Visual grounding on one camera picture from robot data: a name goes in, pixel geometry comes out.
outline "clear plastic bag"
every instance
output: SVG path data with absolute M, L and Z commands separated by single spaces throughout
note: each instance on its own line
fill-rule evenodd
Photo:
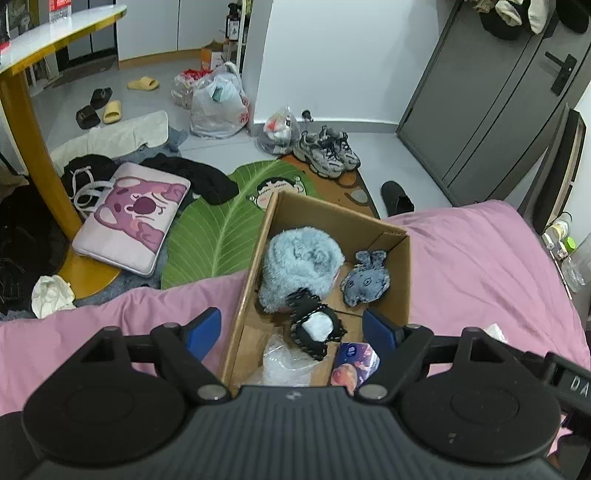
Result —
M 173 88 L 170 90 L 174 104 L 190 110 L 193 104 L 193 88 L 195 83 L 211 72 L 211 70 L 189 69 L 179 73 L 174 78 Z
M 248 105 L 238 69 L 227 61 L 195 83 L 191 133 L 200 137 L 231 137 L 248 122 Z
M 289 106 L 284 106 L 267 119 L 256 138 L 256 144 L 271 155 L 286 155 L 291 153 L 299 138 L 297 120 Z
M 290 349 L 281 331 L 273 332 L 262 356 L 262 367 L 244 382 L 267 387 L 309 387 L 312 371 L 318 364 L 299 349 Z

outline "cardboard box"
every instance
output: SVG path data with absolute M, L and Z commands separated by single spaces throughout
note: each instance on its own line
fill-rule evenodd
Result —
M 226 63 L 222 51 L 213 51 L 210 48 L 202 48 L 200 57 L 202 70 L 215 70 Z
M 340 245 L 346 263 L 335 286 L 324 301 L 348 330 L 344 342 L 361 342 L 361 317 L 366 305 L 349 308 L 343 302 L 341 279 L 353 268 L 355 253 L 360 250 L 386 250 L 385 266 L 390 272 L 390 288 L 372 307 L 398 325 L 408 323 L 410 309 L 410 238 L 398 227 L 361 213 L 312 197 L 279 192 L 271 199 L 251 266 L 238 304 L 238 313 L 230 336 L 221 380 L 234 392 L 262 364 L 262 354 L 274 327 L 285 327 L 287 314 L 264 313 L 258 303 L 262 258 L 267 240 L 284 230 L 313 226 L 324 230 Z M 313 386 L 327 385 L 338 344 L 329 344 L 329 354 L 314 369 Z

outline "round table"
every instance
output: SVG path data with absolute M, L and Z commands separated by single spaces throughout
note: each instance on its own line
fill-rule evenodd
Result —
M 70 243 L 82 221 L 53 168 L 33 111 L 25 69 L 68 43 L 112 25 L 126 10 L 126 5 L 108 5 L 43 24 L 11 40 L 0 54 L 0 101 L 12 136 L 33 183 Z M 59 274 L 72 285 L 77 298 L 84 298 L 106 287 L 119 272 L 118 268 L 76 255 L 70 245 Z

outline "bottle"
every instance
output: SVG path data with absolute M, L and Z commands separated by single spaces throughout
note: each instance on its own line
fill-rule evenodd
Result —
M 570 213 L 564 212 L 546 229 L 542 234 L 542 241 L 548 250 L 553 250 L 558 242 L 568 237 L 572 220 Z
M 566 283 L 575 293 L 591 283 L 591 233 L 562 262 L 561 270 Z
M 226 38 L 231 41 L 238 41 L 240 36 L 240 14 L 238 4 L 228 4 L 230 13 L 226 17 Z

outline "pink bed sheet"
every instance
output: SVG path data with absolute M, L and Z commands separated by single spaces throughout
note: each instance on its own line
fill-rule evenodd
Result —
M 590 367 L 579 317 L 554 264 L 512 207 L 486 202 L 387 221 L 406 228 L 412 239 L 411 322 L 437 335 L 497 323 L 517 348 L 557 352 Z M 22 409 L 37 386 L 107 325 L 142 335 L 217 307 L 222 335 L 204 361 L 217 371 L 244 279 L 238 272 L 165 291 L 138 288 L 101 306 L 1 323 L 0 415 Z

